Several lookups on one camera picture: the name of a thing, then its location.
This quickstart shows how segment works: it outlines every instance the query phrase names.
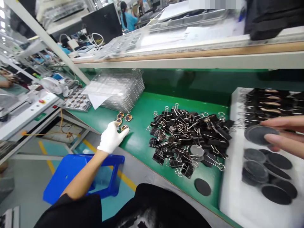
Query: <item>small round component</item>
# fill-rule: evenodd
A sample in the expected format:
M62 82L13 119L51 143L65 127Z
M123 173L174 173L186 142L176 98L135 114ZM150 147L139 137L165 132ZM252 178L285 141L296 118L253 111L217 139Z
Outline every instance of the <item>small round component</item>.
M129 128L128 125L124 125L121 127L121 131L126 130L127 128Z
M202 160L204 160L205 151L201 146L192 145L190 147L190 152L191 152L191 154L196 156L198 162L201 162Z
M203 179L200 178L196 179L194 181L194 186L196 190L204 196L209 196L211 194L211 188L209 184Z
M120 126L123 123L121 119L117 119L116 122L118 122L118 126Z
M291 169L292 163L281 154L271 153L267 155L267 161L281 169Z
M267 169L262 164L252 160L244 162L242 176L242 180L252 186L268 181Z
M279 132L271 127L256 125L256 126L248 127L244 133L245 138L248 141L260 146L269 146L271 144L268 141L266 141L266 139L264 139L264 136L266 134L279 135Z
M280 179L275 179L272 181L272 184L280 187L281 189L283 189L284 191L287 192L287 194L292 198L295 199L298 196L298 191L295 188L295 186L290 183L289 181L285 181L285 180L280 180Z
M285 173L283 170L280 170L279 168L277 168L269 163L265 163L264 166L266 167L269 175L272 175L274 178L279 178L279 179L282 179L285 181L291 180L291 177L287 173Z
M244 158L247 160L254 160L259 163L264 163L266 161L266 156L261 151L257 149L248 148L244 151Z
M292 202L292 199L287 192L276 185L264 184L261 186L261 191L267 199L274 203L289 205Z
M270 150L266 150L266 149L259 149L259 151L261 151L265 155L272 153Z
M133 119L133 117L132 117L130 114L128 114L128 115L125 116L124 119L125 119L127 122L130 122L130 121Z
M118 113L117 118L122 119L124 117L124 114L122 112Z

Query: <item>white glove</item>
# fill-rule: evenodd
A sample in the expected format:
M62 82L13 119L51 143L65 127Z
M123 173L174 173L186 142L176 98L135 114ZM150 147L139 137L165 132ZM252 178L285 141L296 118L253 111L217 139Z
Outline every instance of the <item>white glove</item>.
M115 148L119 146L125 136L129 133L129 128L118 133L116 129L117 125L118 122L116 121L109 123L108 128L101 135L100 145L97 147L98 150L112 154Z

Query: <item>blue plastic stool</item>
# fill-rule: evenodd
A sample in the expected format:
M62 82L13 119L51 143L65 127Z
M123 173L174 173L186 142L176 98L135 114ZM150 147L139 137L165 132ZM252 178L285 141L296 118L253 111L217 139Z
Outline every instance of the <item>blue plastic stool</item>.
M65 156L60 162L56 172L47 185L43 193L43 200L54 204L73 180L73 178L80 172L80 170L91 160L94 155L74 154ZM110 184L107 188L94 192L99 194L100 198L108 196L117 196L119 190L119 183L116 181L118 167L124 163L124 156L109 155L101 166L114 166ZM92 183L89 191L95 189L95 182Z

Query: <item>white desk fan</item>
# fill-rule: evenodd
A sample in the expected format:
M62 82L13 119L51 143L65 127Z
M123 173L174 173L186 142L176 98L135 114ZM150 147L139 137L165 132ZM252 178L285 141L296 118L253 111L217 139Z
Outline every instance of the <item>white desk fan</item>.
M61 94L64 97L68 97L73 90L65 85L64 79L56 80L54 78L46 77L40 80L40 84L48 91L55 94Z

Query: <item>wooden shelf edge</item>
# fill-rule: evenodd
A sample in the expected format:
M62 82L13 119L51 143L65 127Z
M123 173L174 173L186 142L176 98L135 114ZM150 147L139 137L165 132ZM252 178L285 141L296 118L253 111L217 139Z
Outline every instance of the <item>wooden shelf edge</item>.
M170 54L156 54L133 57L122 57L113 59L102 59L98 61L90 60L75 60L75 64L81 63L103 63L103 62L124 62L124 61L139 61L139 60L160 60L160 59L180 59L180 58L197 58L197 57L214 57L227 55L248 55L248 54L267 54L267 53L281 53L281 52L295 52L304 51L304 41L282 44L268 44L250 47L235 47L216 50L170 53Z

